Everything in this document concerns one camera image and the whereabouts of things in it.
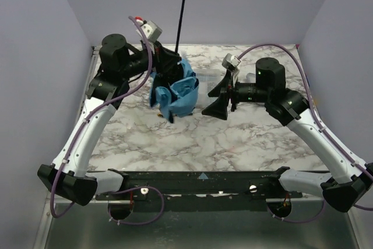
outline gray wall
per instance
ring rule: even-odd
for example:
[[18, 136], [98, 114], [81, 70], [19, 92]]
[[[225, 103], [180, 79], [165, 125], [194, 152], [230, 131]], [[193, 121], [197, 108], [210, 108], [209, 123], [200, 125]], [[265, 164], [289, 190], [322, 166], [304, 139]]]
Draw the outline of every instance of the gray wall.
[[[174, 43], [181, 0], [68, 0], [92, 44], [109, 33], [138, 40], [127, 16], [154, 20]], [[182, 43], [300, 43], [324, 0], [186, 0]]]
[[[326, 0], [301, 43], [300, 57], [325, 122], [373, 162], [373, 0]], [[373, 191], [361, 204], [373, 207]], [[373, 213], [361, 217], [372, 229]]]
[[75, 122], [92, 50], [67, 0], [0, 0], [0, 248], [32, 248], [37, 178]]

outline white marble surface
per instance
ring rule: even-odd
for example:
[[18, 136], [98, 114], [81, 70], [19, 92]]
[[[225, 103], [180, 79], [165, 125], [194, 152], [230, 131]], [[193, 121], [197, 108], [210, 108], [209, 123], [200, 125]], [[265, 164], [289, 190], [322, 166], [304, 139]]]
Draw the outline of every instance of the white marble surface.
[[[286, 47], [299, 59], [294, 45]], [[195, 71], [215, 69], [223, 77], [223, 57], [228, 52], [239, 55], [247, 48], [182, 45], [180, 53]], [[248, 72], [255, 73], [255, 62], [262, 57], [278, 59], [286, 68], [287, 87], [304, 93], [294, 62], [275, 47], [247, 54], [241, 63], [240, 80]], [[227, 121], [202, 116], [202, 106], [197, 106], [192, 116], [175, 118], [170, 124], [157, 116], [156, 108], [149, 108], [149, 89], [150, 80], [122, 102], [93, 152], [90, 170], [276, 170], [281, 166], [326, 170], [297, 135], [258, 104], [239, 104], [236, 112], [229, 112]]]

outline purple cable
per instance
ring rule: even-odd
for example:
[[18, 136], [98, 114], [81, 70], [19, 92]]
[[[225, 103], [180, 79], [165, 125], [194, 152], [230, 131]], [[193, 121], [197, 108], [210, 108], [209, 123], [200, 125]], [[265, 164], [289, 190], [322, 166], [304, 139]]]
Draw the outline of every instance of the purple cable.
[[163, 214], [164, 198], [163, 198], [162, 193], [157, 188], [150, 187], [150, 186], [135, 187], [135, 188], [131, 188], [131, 189], [124, 190], [124, 191], [112, 192], [112, 194], [115, 194], [115, 195], [125, 194], [126, 192], [132, 192], [132, 191], [136, 191], [136, 190], [139, 190], [139, 189], [142, 189], [142, 188], [147, 188], [147, 189], [154, 190], [159, 194], [159, 196], [161, 197], [161, 209], [159, 210], [159, 213], [153, 219], [150, 219], [149, 221], [134, 223], [134, 222], [125, 222], [125, 221], [122, 221], [122, 220], [115, 220], [111, 216], [110, 209], [109, 209], [108, 214], [110, 216], [110, 220], [113, 220], [113, 221], [115, 221], [117, 223], [120, 223], [120, 224], [123, 224], [123, 225], [130, 225], [130, 226], [144, 226], [144, 225], [148, 225], [148, 224], [153, 223], [154, 221], [158, 220], [160, 218], [160, 216], [162, 216], [162, 214]]
[[[305, 91], [306, 91], [306, 94], [307, 94], [307, 99], [309, 101], [309, 109], [311, 110], [311, 114], [312, 114], [312, 117], [314, 118], [314, 121], [316, 122], [317, 126], [319, 129], [321, 129], [321, 131], [325, 134], [325, 136], [327, 137], [327, 139], [333, 143], [333, 145], [337, 148], [337, 150], [339, 152], [341, 152], [343, 154], [343, 156], [346, 157], [347, 160], [349, 160], [349, 162], [351, 164], [355, 164], [355, 161], [354, 159], [349, 155], [348, 152], [346, 152], [335, 140], [334, 138], [327, 132], [327, 130], [322, 130], [323, 126], [320, 122], [320, 120], [318, 119], [317, 115], [316, 115], [316, 112], [315, 112], [315, 109], [314, 109], [314, 105], [312, 103], [312, 97], [311, 97], [311, 91], [309, 89], [309, 86], [308, 86], [308, 83], [307, 83], [307, 79], [305, 77], [305, 74], [303, 72], [303, 69], [300, 65], [300, 63], [298, 62], [298, 60], [295, 58], [295, 56], [285, 47], [281, 46], [281, 45], [278, 45], [278, 44], [272, 44], [272, 43], [266, 43], [266, 44], [258, 44], [258, 45], [255, 45], [255, 46], [252, 46], [250, 47], [249, 49], [247, 49], [246, 51], [244, 51], [241, 55], [238, 56], [238, 59], [241, 59], [245, 54], [247, 54], [248, 52], [256, 49], [256, 48], [259, 48], [259, 47], [264, 47], [264, 46], [274, 46], [274, 47], [277, 47], [277, 48], [280, 48], [281, 50], [283, 50], [284, 52], [286, 52], [290, 57], [291, 59], [295, 62], [298, 70], [299, 70], [299, 73], [301, 74], [301, 77], [302, 77], [302, 81], [303, 81], [303, 84], [304, 84], [304, 88], [305, 88]], [[362, 172], [364, 173], [372, 182], [373, 182], [373, 176], [365, 169], [363, 168], [360, 164], [356, 163], [355, 164], [356, 167]], [[367, 211], [373, 211], [373, 208], [368, 208], [368, 207], [364, 207], [364, 206], [359, 206], [359, 205], [355, 205], [355, 207], [359, 208], [359, 209], [363, 209], [363, 210], [367, 210]]]
[[272, 215], [273, 218], [277, 219], [277, 220], [280, 220], [282, 222], [286, 222], [286, 223], [292, 223], [292, 224], [305, 224], [305, 223], [310, 223], [310, 222], [313, 222], [314, 220], [316, 220], [317, 218], [319, 218], [321, 216], [321, 214], [324, 213], [326, 209], [326, 203], [325, 201], [322, 201], [322, 206], [321, 206], [321, 210], [319, 211], [319, 213], [317, 213], [314, 217], [308, 219], [308, 220], [303, 220], [303, 221], [294, 221], [294, 220], [287, 220], [285, 218], [280, 218], [278, 216], [276, 216], [275, 214], [273, 214], [273, 212], [269, 209], [269, 207], [267, 206], [267, 210], [268, 212]]
[[[143, 42], [145, 43], [145, 46], [146, 46], [146, 50], [147, 50], [147, 56], [148, 56], [148, 60], [149, 60], [149, 64], [148, 64], [148, 67], [147, 67], [147, 72], [146, 72], [146, 76], [145, 78], [141, 81], [141, 83], [135, 87], [133, 90], [130, 90], [128, 93], [125, 93], [121, 96], [118, 96], [112, 100], [108, 100], [106, 102], [104, 102], [103, 104], [101, 104], [100, 106], [96, 107], [94, 110], [92, 110], [88, 116], [85, 118], [85, 120], [88, 122], [94, 115], [95, 113], [97, 113], [98, 111], [100, 111], [102, 108], [104, 108], [105, 106], [113, 103], [113, 102], [116, 102], [118, 100], [121, 100], [121, 99], [124, 99], [125, 97], [127, 96], [130, 96], [132, 93], [135, 93], [136, 91], [138, 91], [147, 81], [147, 79], [149, 78], [150, 76], [150, 73], [152, 71], [152, 67], [153, 67], [153, 61], [152, 61], [152, 49], [150, 47], [150, 43], [148, 41], [148, 39], [146, 38], [146, 35], [144, 34], [142, 28], [139, 26], [139, 24], [137, 23], [137, 21], [135, 20], [135, 18], [133, 18], [132, 16], [128, 17], [128, 19], [130, 19], [134, 25], [136, 26], [136, 28], [140, 31], [140, 34], [143, 38]], [[71, 151], [72, 149], [74, 148], [74, 145], [76, 143], [76, 141], [78, 140], [78, 137], [80, 136], [80, 134], [82, 133], [85, 125], [87, 124], [87, 122], [83, 122], [80, 127], [78, 128], [78, 130], [76, 131], [76, 134], [75, 136], [73, 137], [72, 141], [71, 141], [71, 144], [66, 152], [66, 155], [64, 157], [64, 160], [67, 161], [69, 159], [69, 156], [71, 154]], [[71, 206], [73, 206], [74, 202], [71, 202], [71, 204], [60, 214], [57, 214], [55, 209], [54, 209], [54, 196], [55, 196], [55, 193], [56, 193], [56, 188], [57, 188], [57, 184], [58, 184], [58, 179], [59, 177], [61, 176], [61, 173], [63, 171], [65, 167], [65, 163], [62, 162], [58, 171], [57, 171], [57, 174], [56, 174], [56, 177], [54, 178], [54, 181], [53, 181], [53, 185], [52, 185], [52, 190], [51, 190], [51, 200], [50, 200], [50, 208], [51, 208], [51, 214], [54, 218], [60, 218], [62, 217], [64, 214], [67, 213], [68, 210], [70, 210]]]

